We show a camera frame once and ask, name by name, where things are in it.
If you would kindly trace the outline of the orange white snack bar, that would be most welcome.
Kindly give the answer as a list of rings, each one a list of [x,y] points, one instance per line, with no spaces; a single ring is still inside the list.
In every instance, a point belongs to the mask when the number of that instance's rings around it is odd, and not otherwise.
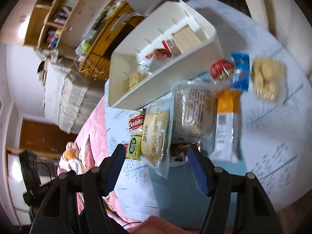
[[[238,163],[239,91],[223,91],[217,95],[217,115],[212,161]]]

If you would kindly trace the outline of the brown snowflake chocolate packet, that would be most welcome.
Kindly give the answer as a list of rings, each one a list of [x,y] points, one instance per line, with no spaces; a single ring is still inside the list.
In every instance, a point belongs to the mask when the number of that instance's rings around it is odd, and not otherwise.
[[[200,151],[201,141],[192,143],[174,143],[170,145],[170,167],[176,168],[188,163],[188,147],[196,146]]]

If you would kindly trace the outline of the clear pastry packet with text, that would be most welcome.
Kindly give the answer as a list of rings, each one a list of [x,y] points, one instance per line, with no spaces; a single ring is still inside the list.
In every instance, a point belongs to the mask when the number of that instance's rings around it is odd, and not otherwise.
[[[216,98],[212,87],[199,80],[184,80],[171,87],[175,98],[173,135],[191,142],[210,139],[215,130]]]

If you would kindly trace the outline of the large cake bread packet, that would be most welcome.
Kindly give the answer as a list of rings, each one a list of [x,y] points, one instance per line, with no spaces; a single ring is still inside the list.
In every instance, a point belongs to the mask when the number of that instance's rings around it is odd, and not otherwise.
[[[145,110],[141,152],[155,173],[168,177],[170,144],[174,116],[174,97],[162,98],[149,104]]]

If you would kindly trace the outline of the blue foil snack packet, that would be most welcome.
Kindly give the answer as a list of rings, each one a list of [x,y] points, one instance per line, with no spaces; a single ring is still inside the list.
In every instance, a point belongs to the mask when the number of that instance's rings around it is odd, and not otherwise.
[[[232,89],[239,91],[249,90],[250,57],[245,53],[231,53],[234,62],[234,75],[231,81]]]

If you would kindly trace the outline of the clear bag of rice crisps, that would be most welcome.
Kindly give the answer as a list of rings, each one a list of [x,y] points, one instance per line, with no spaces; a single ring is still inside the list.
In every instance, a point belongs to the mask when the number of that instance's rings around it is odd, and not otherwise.
[[[150,75],[149,68],[146,65],[138,65],[135,72],[132,72],[128,76],[128,90],[133,89],[141,81]]]

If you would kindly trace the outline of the small red candy packet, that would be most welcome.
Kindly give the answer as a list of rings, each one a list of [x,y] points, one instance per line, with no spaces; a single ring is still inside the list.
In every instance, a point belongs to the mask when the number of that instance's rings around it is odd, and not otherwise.
[[[226,60],[219,60],[212,64],[209,75],[213,79],[226,80],[234,74],[234,64]]]

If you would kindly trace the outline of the clear bag of puffed snack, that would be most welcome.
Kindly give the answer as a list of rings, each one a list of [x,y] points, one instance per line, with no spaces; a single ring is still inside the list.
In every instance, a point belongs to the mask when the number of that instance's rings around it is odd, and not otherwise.
[[[268,57],[255,57],[251,78],[253,91],[258,99],[277,105],[285,102],[287,93],[283,62]]]

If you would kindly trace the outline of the red white snack packet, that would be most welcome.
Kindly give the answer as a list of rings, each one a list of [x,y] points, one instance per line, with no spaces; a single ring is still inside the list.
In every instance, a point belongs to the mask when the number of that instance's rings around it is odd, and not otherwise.
[[[157,60],[166,60],[171,58],[170,52],[166,51],[164,48],[154,49],[152,52],[145,56],[146,59],[157,59]]]

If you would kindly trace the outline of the red topped candy bag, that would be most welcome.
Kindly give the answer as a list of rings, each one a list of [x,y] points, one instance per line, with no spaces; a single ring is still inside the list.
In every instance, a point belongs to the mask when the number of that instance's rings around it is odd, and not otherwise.
[[[162,45],[166,51],[170,52],[172,58],[181,55],[180,50],[178,49],[177,45],[174,43],[173,40],[171,39],[163,40]]]

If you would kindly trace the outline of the beige wafer cracker packet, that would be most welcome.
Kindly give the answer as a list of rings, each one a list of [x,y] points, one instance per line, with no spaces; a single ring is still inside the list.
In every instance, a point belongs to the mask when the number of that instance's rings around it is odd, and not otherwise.
[[[188,24],[173,33],[171,39],[181,53],[185,53],[202,43],[200,38],[196,36],[195,32]]]

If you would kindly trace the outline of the cartoon plush pillow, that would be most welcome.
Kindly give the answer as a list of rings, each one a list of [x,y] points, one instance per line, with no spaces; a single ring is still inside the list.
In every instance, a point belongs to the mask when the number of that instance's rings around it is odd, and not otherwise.
[[[78,175],[87,171],[84,159],[76,143],[67,142],[66,150],[60,157],[59,167],[67,172],[74,170]]]

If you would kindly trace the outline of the red cookies packet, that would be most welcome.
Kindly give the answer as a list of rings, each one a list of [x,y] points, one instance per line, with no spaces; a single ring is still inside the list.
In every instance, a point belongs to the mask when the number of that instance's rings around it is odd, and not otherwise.
[[[131,135],[143,134],[144,119],[145,119],[144,109],[139,109],[129,115],[129,132]]]

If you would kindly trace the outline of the wooden desk with drawers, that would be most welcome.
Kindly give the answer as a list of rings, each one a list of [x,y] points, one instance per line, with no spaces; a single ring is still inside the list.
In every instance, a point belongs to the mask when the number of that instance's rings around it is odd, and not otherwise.
[[[129,3],[123,1],[116,11],[104,21],[104,25],[80,64],[79,73],[81,75],[99,80],[109,78],[110,60],[113,51],[144,20],[142,16],[133,16],[126,19],[118,27],[113,28],[123,14],[132,12],[134,10]]]

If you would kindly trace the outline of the white floral curtain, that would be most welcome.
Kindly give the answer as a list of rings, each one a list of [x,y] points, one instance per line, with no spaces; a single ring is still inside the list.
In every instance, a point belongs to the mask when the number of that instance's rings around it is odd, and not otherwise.
[[[245,0],[251,18],[269,30],[311,79],[311,24],[295,0]]]

